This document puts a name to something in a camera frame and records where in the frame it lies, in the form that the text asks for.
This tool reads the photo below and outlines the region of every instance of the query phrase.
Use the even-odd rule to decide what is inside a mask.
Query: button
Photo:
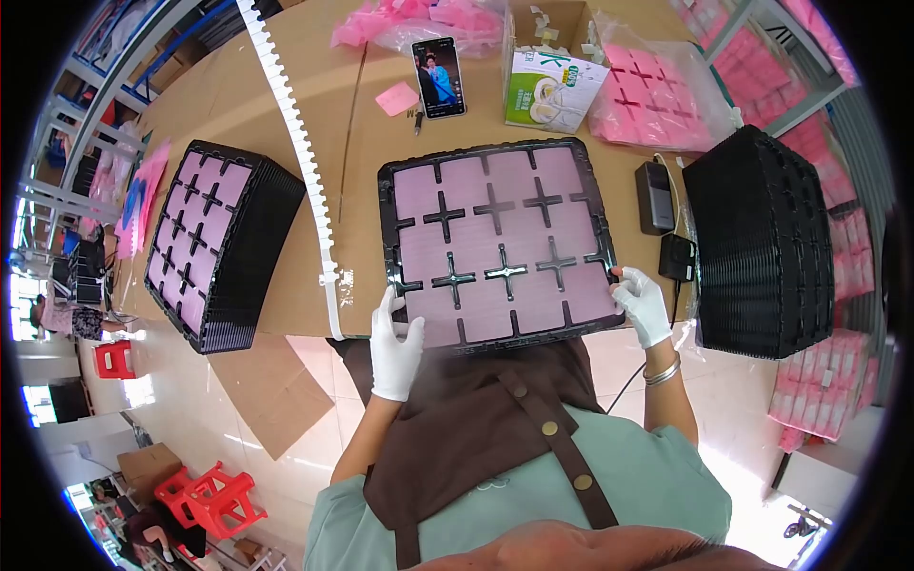
[[[593,478],[591,478],[591,476],[588,474],[581,474],[574,479],[573,485],[575,490],[580,490],[582,492],[589,490],[590,486],[593,485]]]

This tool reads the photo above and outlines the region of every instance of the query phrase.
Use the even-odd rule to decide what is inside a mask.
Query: pink sticky note
[[[419,102],[419,94],[410,87],[406,81],[401,81],[389,90],[375,97],[381,109],[393,117],[409,109]]]

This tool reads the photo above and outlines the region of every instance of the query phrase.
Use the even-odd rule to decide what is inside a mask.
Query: silver bracelet
[[[665,383],[666,381],[673,378],[673,375],[675,375],[676,372],[679,371],[680,365],[682,365],[682,360],[679,358],[679,352],[676,351],[676,360],[673,361],[673,364],[670,365],[665,371],[663,371],[661,373],[657,373],[656,375],[651,375],[651,376],[648,376],[646,372],[643,373],[644,384],[646,386],[657,386],[657,385],[660,385],[661,383]]]

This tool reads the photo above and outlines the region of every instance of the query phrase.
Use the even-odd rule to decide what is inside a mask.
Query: power adapter
[[[645,161],[634,172],[635,190],[638,192],[638,212],[641,231],[660,236],[675,229],[673,193],[670,174],[660,163]]]
[[[660,238],[660,275],[670,280],[692,281],[695,278],[697,248],[692,240],[667,234]]]

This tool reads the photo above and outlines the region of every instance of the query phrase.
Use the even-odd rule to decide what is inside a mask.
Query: brown apron
[[[368,341],[333,345],[367,403]],[[421,562],[420,522],[480,482],[550,450],[590,526],[618,524],[571,439],[578,425],[562,403],[604,414],[580,339],[455,359],[426,352],[363,489],[371,511],[395,534],[397,569]]]

